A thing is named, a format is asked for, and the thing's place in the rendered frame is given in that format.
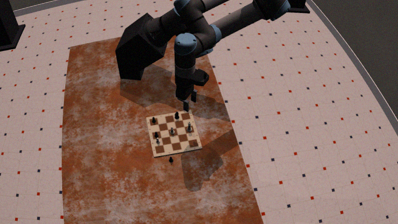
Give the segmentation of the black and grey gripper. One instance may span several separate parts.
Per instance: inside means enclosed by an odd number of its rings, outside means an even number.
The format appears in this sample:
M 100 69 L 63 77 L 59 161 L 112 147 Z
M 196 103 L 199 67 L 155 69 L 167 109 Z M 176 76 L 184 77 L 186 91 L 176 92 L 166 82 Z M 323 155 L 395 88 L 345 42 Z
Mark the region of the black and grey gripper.
M 189 101 L 186 100 L 191 94 L 191 101 L 196 103 L 197 90 L 196 86 L 204 86 L 209 80 L 209 75 L 201 70 L 195 69 L 195 66 L 189 69 L 180 69 L 175 64 L 175 84 L 176 97 L 183 102 L 183 110 L 189 111 Z

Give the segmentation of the brown and cream chessboard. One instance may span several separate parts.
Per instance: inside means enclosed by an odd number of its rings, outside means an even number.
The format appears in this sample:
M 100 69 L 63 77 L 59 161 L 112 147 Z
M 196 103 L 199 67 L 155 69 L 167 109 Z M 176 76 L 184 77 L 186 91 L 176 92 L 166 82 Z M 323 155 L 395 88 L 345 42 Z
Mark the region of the brown and cream chessboard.
M 178 113 L 179 119 L 175 119 L 175 113 L 146 117 L 154 158 L 203 149 L 191 110 Z M 152 122 L 153 117 L 156 123 Z M 187 131 L 189 121 L 191 132 Z M 171 127 L 174 134 L 170 134 Z M 155 132 L 159 135 L 159 144 Z

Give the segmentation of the white chess king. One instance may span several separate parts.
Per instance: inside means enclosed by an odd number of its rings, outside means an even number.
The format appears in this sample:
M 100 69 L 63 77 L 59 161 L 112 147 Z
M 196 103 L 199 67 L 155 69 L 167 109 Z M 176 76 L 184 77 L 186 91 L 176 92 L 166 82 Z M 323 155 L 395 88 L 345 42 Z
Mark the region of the white chess king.
M 190 122 L 190 121 L 188 122 L 188 128 L 187 128 L 187 131 L 188 131 L 188 132 L 191 132 L 191 131 L 192 131 L 192 128 L 191 128 L 191 122 Z

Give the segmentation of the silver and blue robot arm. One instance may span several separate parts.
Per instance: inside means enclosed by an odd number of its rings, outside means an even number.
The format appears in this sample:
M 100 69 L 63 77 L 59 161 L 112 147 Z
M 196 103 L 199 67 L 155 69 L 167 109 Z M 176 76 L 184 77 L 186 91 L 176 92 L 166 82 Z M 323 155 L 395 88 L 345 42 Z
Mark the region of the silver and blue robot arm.
M 145 23 L 145 34 L 156 47 L 165 46 L 176 35 L 175 64 L 189 69 L 196 58 L 211 53 L 221 39 L 261 19 L 275 21 L 291 8 L 288 0 L 253 0 L 209 25 L 203 13 L 227 1 L 175 0 L 172 10 Z

